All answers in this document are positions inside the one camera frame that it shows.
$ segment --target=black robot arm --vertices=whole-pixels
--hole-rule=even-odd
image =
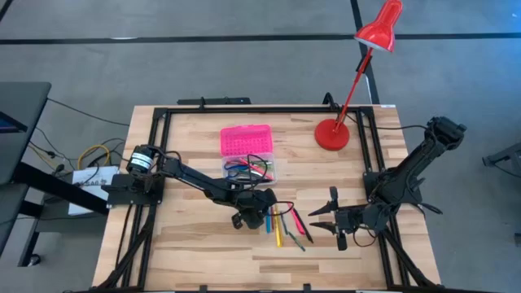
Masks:
[[[157,170],[152,173],[152,162],[158,154]],[[162,177],[174,178],[203,191],[216,204],[237,209],[238,212],[232,216],[236,229],[243,226],[242,221],[250,229],[259,228],[269,207],[277,202],[271,189],[253,190],[251,186],[245,187],[244,183],[211,178],[183,164],[180,157],[169,156],[156,146],[136,146],[127,171],[134,177],[133,187],[141,192],[147,193],[155,185],[154,181]]]
[[[336,234],[338,248],[345,250],[347,242],[344,234],[355,233],[359,228],[383,232],[387,228],[390,216],[396,215],[402,203],[422,204],[418,187],[423,179],[419,174],[437,157],[447,150],[459,146],[466,127],[457,125],[445,117],[434,117],[425,128],[425,139],[397,167],[365,179],[370,186],[368,204],[339,207],[338,194],[335,187],[330,188],[331,201],[317,211],[310,213],[316,216],[333,212],[335,222],[318,222],[311,225],[329,230]],[[430,205],[424,206],[433,212],[440,210]]]

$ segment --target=concrete floor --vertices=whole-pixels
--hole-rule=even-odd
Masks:
[[[360,0],[364,23],[383,0]],[[396,33],[521,31],[514,0],[403,0]],[[15,0],[0,38],[160,37],[247,33],[355,33],[347,0]],[[179,98],[247,96],[254,103],[315,103],[348,93],[360,60],[355,41],[0,46],[0,81],[49,81],[50,97],[126,122],[137,104]],[[485,168],[481,157],[521,141],[521,40],[398,41],[395,53],[372,61],[381,103],[396,104],[403,125],[445,115],[467,125],[454,152],[425,172],[422,194],[444,211],[427,214],[443,283],[449,287],[518,291],[521,251],[519,179]],[[354,103],[369,103],[363,81]],[[77,157],[126,128],[49,103],[39,127],[60,151]],[[412,150],[422,132],[406,130]],[[36,133],[33,141],[45,146]],[[24,158],[47,167],[32,153]],[[29,195],[39,200],[38,193]],[[46,262],[16,268],[31,220],[17,221],[0,258],[0,291],[57,292],[89,287],[103,229],[44,234]]]

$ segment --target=lamp base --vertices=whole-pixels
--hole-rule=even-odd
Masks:
[[[315,140],[320,147],[328,151],[341,150],[349,141],[348,127],[342,123],[339,132],[335,133],[335,126],[335,119],[327,119],[320,122],[315,129]]]

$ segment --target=red desk lamp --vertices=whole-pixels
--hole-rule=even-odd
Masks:
[[[348,99],[342,107],[340,115],[336,120],[327,119],[320,122],[315,129],[315,140],[317,140],[320,147],[329,151],[338,151],[348,144],[349,130],[344,124],[344,119],[348,111],[349,101],[362,73],[366,70],[373,49],[394,51],[394,32],[392,28],[398,17],[400,17],[402,7],[401,0],[387,0],[378,13],[376,20],[367,24],[355,34],[355,39],[367,45],[369,50],[360,68],[358,68],[357,77],[355,77]]]

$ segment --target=white paper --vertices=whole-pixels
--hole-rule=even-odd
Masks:
[[[97,167],[86,168],[83,170],[74,171],[72,174],[72,184],[83,183],[96,173]],[[110,185],[112,183],[112,176],[119,172],[117,166],[99,167],[99,171],[94,177],[87,181],[81,188],[92,195],[98,196],[100,199],[107,200],[108,193],[101,189],[103,185]],[[82,215],[92,212],[89,209],[77,206],[74,203],[68,205],[68,214],[70,216]]]

